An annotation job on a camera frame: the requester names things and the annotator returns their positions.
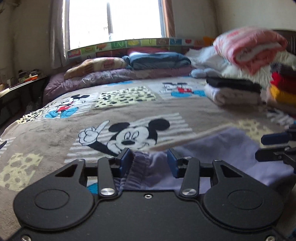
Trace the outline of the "purple quilt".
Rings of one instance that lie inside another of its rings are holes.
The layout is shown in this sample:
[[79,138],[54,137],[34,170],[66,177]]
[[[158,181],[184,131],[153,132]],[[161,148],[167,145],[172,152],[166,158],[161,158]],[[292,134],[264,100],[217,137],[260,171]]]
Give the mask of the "purple quilt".
[[93,72],[83,77],[74,77],[65,80],[64,73],[51,76],[43,94],[43,105],[57,97],[74,90],[94,87],[97,85],[118,83],[128,80],[157,79],[167,77],[189,76],[192,66],[176,69],[129,70],[116,69],[102,72]]

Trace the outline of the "red folded garment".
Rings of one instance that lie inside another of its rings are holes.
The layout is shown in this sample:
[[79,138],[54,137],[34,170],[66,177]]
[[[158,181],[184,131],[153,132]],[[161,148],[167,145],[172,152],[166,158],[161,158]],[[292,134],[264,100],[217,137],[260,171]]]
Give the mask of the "red folded garment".
[[277,87],[281,91],[285,91],[290,94],[295,94],[295,76],[292,78],[283,77],[279,73],[272,73],[271,84]]

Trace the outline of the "Mickey Mouse fleece blanket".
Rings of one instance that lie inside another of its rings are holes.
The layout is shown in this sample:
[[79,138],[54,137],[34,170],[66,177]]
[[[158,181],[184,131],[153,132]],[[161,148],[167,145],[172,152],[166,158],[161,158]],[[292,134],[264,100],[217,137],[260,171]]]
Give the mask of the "Mickey Mouse fleece blanket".
[[189,77],[84,88],[11,123],[1,134],[1,237],[19,228],[16,194],[75,159],[166,151],[226,128],[261,147],[263,135],[281,131],[264,106],[219,107],[203,89]]

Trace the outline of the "pink rolled quilt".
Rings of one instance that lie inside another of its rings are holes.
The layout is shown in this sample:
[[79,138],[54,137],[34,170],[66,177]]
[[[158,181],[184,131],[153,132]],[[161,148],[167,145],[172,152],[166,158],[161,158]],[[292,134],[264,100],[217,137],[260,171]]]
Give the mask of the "pink rolled quilt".
[[237,28],[221,34],[213,42],[218,55],[251,75],[271,63],[287,45],[287,39],[279,33],[259,27]]

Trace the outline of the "white folded garment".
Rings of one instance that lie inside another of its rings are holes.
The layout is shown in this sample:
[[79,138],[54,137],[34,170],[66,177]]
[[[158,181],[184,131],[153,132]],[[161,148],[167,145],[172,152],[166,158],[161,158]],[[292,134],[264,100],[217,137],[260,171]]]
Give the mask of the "white folded garment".
[[223,105],[258,105],[261,102],[259,93],[227,87],[216,88],[209,84],[204,87],[205,95],[218,106]]

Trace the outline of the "brown right curtain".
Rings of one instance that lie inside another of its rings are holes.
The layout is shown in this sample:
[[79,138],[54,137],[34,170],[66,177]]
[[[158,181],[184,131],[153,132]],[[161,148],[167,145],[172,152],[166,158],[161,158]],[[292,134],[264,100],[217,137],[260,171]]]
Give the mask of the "brown right curtain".
[[175,37],[176,33],[172,1],[162,0],[162,6],[166,37]]

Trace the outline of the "dark side desk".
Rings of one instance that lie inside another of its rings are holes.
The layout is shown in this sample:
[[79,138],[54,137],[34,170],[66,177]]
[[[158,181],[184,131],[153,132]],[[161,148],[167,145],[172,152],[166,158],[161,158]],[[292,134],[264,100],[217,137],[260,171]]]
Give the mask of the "dark side desk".
[[24,114],[30,102],[43,101],[45,87],[50,75],[10,88],[1,96],[1,128],[18,114]]

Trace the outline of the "yellow patterned pillow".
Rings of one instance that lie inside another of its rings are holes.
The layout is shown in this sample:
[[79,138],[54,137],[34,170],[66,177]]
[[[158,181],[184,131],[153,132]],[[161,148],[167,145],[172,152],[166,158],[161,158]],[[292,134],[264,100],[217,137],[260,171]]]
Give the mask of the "yellow patterned pillow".
[[64,80],[75,77],[83,77],[93,72],[123,69],[126,68],[126,66],[126,61],[118,57],[99,57],[87,59],[81,64],[68,69],[64,74]]

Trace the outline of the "yellow folded garment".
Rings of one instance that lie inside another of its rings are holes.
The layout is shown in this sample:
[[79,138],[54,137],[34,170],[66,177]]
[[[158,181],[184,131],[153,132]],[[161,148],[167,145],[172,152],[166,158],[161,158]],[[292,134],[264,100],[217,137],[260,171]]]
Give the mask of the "yellow folded garment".
[[289,104],[289,105],[295,105],[296,104],[296,95],[290,94],[286,91],[282,91],[278,89],[275,85],[270,85],[269,91],[271,93],[271,96],[279,103],[282,104]]

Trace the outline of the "beige folded garment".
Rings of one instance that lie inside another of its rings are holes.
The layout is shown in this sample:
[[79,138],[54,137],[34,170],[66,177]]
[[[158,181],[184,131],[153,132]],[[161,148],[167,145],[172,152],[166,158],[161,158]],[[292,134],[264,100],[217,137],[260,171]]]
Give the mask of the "beige folded garment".
[[295,106],[277,102],[273,98],[273,96],[271,95],[269,89],[266,90],[266,104],[273,107],[273,108],[277,108],[277,109],[279,109],[279,110],[281,110],[281,111],[283,111],[285,113],[288,113],[290,115],[295,115],[296,114]]

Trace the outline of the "black folded garment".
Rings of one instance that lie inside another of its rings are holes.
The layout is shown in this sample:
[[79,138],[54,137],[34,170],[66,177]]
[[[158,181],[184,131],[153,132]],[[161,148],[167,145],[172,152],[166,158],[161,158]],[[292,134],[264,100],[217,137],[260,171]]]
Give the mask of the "black folded garment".
[[230,88],[230,89],[261,93],[260,84],[253,83],[250,80],[207,77],[206,82],[215,88]]

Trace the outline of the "grey curtain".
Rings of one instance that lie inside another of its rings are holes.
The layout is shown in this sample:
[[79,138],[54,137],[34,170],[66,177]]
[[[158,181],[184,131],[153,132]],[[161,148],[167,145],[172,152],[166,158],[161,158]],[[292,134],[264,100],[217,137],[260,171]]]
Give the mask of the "grey curtain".
[[51,2],[50,59],[52,69],[62,68],[68,64],[67,51],[70,49],[69,6],[70,1],[66,0]]

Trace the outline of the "black white striped garment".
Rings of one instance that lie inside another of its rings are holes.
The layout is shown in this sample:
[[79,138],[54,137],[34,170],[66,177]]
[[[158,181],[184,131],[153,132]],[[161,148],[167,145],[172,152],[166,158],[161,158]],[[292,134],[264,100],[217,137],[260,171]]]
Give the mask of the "black white striped garment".
[[291,66],[285,64],[278,62],[271,63],[270,71],[271,73],[277,73],[286,79],[295,79],[295,70]]

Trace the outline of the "lavender sweatpants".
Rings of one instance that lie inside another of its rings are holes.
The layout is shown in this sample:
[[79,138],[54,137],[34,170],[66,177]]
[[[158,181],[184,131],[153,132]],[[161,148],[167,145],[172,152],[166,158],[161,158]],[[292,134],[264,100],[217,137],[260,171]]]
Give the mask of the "lavender sweatpants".
[[[287,197],[295,185],[293,168],[282,162],[258,162],[259,144],[237,128],[226,128],[181,146],[174,147],[180,156],[191,156],[203,163],[221,159]],[[115,178],[117,190],[179,190],[181,178],[174,178],[167,163],[166,151],[135,152],[128,174]]]

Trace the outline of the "light blue plush toy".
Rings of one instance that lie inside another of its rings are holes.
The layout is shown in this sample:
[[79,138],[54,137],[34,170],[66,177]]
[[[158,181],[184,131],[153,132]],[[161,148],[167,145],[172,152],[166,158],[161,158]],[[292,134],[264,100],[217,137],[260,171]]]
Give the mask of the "light blue plush toy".
[[193,78],[219,77],[220,73],[213,68],[194,69],[190,74]]

